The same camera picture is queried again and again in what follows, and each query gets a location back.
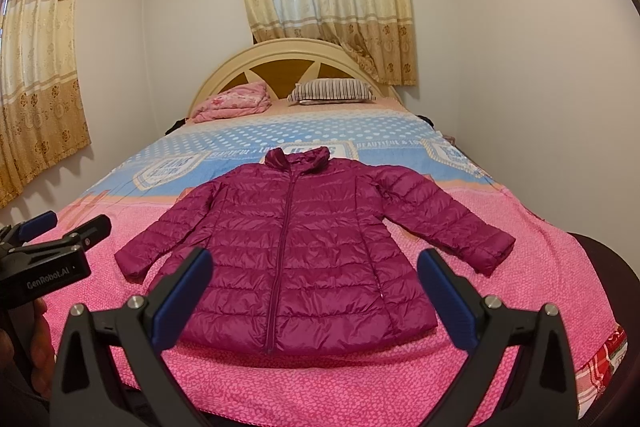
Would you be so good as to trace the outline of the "striped pillow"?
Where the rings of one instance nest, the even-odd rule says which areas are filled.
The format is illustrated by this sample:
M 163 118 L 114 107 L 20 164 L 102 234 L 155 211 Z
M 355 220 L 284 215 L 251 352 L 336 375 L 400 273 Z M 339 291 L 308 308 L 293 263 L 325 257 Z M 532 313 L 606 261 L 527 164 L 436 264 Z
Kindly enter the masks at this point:
M 370 102 L 375 95 L 369 83 L 356 78 L 318 78 L 299 82 L 288 95 L 293 104 Z

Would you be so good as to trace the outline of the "cream wooden headboard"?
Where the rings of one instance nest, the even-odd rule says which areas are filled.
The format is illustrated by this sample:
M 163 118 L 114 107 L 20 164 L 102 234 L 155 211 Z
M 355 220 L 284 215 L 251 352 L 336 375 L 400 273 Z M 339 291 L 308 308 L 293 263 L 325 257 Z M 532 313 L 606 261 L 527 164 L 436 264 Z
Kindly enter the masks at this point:
M 188 110 L 211 95 L 263 81 L 273 99 L 284 100 L 297 83 L 317 78 L 358 78 L 370 84 L 375 98 L 404 102 L 392 86 L 379 84 L 337 44 L 307 38 L 285 38 L 253 44 L 223 62 L 201 85 Z

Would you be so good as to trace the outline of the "folded pink blanket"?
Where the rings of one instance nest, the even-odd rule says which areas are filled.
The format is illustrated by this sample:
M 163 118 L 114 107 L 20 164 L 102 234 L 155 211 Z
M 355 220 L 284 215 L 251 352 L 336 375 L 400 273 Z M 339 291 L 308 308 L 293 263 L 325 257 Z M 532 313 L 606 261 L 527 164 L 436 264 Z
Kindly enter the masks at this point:
M 206 98 L 190 114 L 193 124 L 264 113 L 272 105 L 263 81 L 241 84 Z

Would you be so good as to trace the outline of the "pink and blue bedspread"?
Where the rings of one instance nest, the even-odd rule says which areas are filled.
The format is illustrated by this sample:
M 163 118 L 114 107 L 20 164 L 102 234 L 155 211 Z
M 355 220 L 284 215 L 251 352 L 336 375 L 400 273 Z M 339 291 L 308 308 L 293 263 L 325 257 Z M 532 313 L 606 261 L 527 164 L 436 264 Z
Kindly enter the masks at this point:
M 416 275 L 431 246 L 482 294 L 559 307 L 581 412 L 626 355 L 576 239 L 392 100 L 188 124 L 88 188 L 58 231 L 97 215 L 111 234 L 88 279 L 48 298 L 53 336 L 74 303 L 120 306 L 207 248 L 212 281 L 164 357 L 199 409 L 234 421 L 422 421 L 465 358 Z

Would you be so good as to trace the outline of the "magenta puffer jacket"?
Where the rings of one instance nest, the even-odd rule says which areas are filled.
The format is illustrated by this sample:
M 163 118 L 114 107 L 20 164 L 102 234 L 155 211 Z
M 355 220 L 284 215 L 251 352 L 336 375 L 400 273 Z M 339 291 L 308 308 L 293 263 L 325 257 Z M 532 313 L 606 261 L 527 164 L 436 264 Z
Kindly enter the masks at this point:
M 410 343 L 436 314 L 388 229 L 490 275 L 514 246 L 434 181 L 401 166 L 275 148 L 195 187 L 117 251 L 158 282 L 196 247 L 214 274 L 183 336 L 243 355 L 348 355 Z

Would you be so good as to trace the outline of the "dark wooden bed footboard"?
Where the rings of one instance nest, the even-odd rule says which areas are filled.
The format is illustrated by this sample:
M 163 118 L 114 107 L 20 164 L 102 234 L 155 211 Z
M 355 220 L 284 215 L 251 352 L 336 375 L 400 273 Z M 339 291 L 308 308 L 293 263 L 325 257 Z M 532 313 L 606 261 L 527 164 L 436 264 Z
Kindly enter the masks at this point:
M 581 426 L 639 424 L 639 277 L 613 249 L 575 233 L 605 293 L 612 317 L 598 332 L 597 353 L 579 363 Z

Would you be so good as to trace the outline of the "beige curtain on side wall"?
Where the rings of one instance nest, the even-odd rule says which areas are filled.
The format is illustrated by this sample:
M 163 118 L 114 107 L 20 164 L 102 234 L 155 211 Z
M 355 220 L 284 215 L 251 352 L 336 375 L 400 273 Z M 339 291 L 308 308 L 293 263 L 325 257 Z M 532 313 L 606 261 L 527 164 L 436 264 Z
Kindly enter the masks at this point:
M 75 53 L 76 0 L 1 0 L 1 205 L 91 144 Z

